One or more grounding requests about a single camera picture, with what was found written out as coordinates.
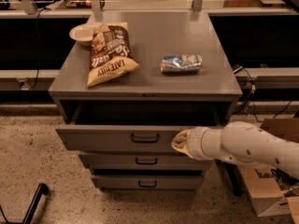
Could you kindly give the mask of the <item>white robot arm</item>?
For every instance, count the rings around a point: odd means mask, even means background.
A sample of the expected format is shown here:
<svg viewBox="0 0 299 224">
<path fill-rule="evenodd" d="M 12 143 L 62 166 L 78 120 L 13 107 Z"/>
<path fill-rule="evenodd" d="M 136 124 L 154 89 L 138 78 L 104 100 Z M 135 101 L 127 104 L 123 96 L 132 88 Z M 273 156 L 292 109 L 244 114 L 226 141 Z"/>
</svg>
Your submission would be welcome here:
<svg viewBox="0 0 299 224">
<path fill-rule="evenodd" d="M 299 144 L 243 121 L 181 131 L 171 146 L 195 160 L 220 160 L 253 168 L 271 166 L 299 178 Z"/>
</svg>

